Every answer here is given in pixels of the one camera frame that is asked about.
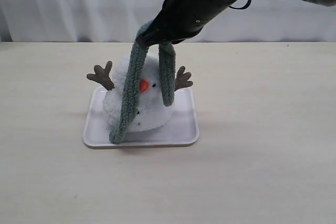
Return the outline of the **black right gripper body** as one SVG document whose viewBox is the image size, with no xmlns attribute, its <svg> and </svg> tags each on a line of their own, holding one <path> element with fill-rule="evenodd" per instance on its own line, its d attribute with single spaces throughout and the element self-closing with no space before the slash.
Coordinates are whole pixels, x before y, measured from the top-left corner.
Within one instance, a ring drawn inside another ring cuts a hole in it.
<svg viewBox="0 0 336 224">
<path fill-rule="evenodd" d="M 164 0 L 152 24 L 152 44 L 178 44 L 200 33 L 213 18 L 237 0 Z"/>
</svg>

